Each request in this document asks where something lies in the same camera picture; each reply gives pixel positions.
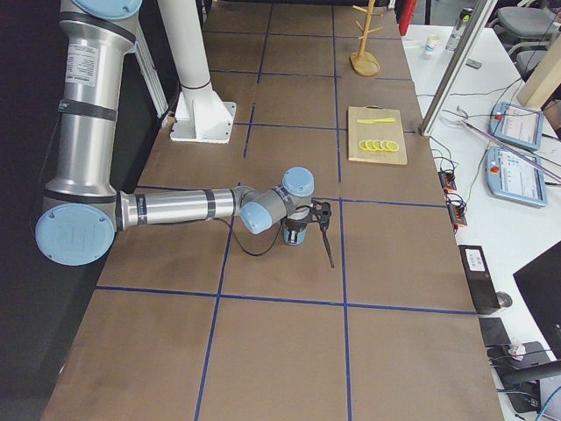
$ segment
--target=yellow knife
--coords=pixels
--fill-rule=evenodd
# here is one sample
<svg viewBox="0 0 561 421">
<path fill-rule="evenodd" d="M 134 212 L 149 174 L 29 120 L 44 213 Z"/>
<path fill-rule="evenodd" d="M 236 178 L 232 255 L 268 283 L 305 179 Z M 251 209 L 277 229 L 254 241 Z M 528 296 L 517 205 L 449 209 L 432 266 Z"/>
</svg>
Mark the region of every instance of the yellow knife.
<svg viewBox="0 0 561 421">
<path fill-rule="evenodd" d="M 395 118 L 359 118 L 357 123 L 362 123 L 363 125 L 373 125 L 374 123 L 395 123 Z"/>
</svg>

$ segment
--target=screen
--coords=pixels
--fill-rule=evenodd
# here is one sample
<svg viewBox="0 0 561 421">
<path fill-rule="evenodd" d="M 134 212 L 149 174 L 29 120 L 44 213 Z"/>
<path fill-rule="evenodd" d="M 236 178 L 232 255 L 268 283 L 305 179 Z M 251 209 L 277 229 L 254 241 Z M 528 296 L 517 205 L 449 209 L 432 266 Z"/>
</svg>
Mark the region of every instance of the screen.
<svg viewBox="0 0 561 421">
<path fill-rule="evenodd" d="M 502 190 L 512 195 L 542 200 L 543 194 L 537 169 L 509 151 L 499 151 Z"/>
<path fill-rule="evenodd" d="M 535 145 L 537 141 L 536 128 L 539 114 L 509 105 L 505 110 L 501 133 L 509 138 L 519 139 Z"/>
<path fill-rule="evenodd" d="M 561 358 L 561 242 L 516 272 L 515 281 L 542 335 Z"/>
</svg>

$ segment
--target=gray chair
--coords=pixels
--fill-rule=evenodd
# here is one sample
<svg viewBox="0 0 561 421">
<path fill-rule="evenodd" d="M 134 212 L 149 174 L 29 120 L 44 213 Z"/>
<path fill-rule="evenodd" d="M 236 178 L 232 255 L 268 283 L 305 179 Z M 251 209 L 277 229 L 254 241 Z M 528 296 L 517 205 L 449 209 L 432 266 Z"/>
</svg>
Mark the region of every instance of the gray chair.
<svg viewBox="0 0 561 421">
<path fill-rule="evenodd" d="M 547 51 L 544 50 L 528 50 L 518 53 L 515 61 L 518 73 L 520 73 L 521 76 L 525 76 L 540 64 L 540 61 L 543 60 L 546 54 Z"/>
<path fill-rule="evenodd" d="M 510 47 L 508 55 L 514 57 L 516 51 L 524 47 L 549 47 L 558 26 L 554 23 L 556 14 L 547 5 L 541 2 L 539 9 L 511 6 L 497 10 L 497 18 L 489 26 L 499 25 L 518 41 Z"/>
</svg>

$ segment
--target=wooden cutting board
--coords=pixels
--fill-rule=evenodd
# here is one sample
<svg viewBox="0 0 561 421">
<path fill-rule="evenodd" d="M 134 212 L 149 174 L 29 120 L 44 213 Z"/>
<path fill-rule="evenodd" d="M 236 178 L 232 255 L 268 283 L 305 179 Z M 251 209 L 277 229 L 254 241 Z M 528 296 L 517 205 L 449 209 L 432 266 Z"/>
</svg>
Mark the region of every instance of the wooden cutting board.
<svg viewBox="0 0 561 421">
<path fill-rule="evenodd" d="M 349 107 L 348 110 L 349 161 L 378 164 L 407 165 L 407 152 L 401 113 L 399 110 Z M 358 120 L 393 118 L 393 123 L 360 123 Z M 393 140 L 399 145 L 397 152 L 367 152 L 359 148 L 361 140 Z"/>
</svg>

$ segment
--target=warning label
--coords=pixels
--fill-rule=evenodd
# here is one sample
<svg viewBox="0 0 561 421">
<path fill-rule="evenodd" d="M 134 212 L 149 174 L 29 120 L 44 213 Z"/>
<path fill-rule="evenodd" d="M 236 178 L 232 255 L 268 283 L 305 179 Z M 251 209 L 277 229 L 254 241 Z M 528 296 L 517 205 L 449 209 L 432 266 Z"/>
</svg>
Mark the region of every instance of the warning label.
<svg viewBox="0 0 561 421">
<path fill-rule="evenodd" d="M 98 61 L 99 48 L 69 44 L 65 82 L 96 86 Z"/>
</svg>

